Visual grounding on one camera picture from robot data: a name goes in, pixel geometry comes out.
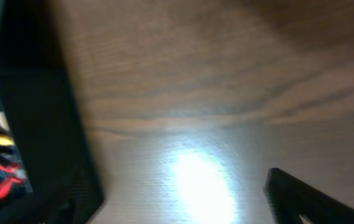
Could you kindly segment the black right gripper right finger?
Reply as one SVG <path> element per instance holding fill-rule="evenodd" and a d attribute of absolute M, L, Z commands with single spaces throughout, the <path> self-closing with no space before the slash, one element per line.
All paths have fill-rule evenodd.
<path fill-rule="evenodd" d="M 354 224 L 354 209 L 335 200 L 279 168 L 268 170 L 264 186 L 272 217 L 277 224 Z"/>

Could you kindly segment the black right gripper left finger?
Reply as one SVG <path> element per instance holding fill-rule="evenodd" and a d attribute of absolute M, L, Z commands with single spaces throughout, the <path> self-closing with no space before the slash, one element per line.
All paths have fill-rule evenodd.
<path fill-rule="evenodd" d="M 22 224 L 86 223 L 93 216 L 93 178 L 76 170 L 54 184 L 33 193 L 23 206 Z"/>

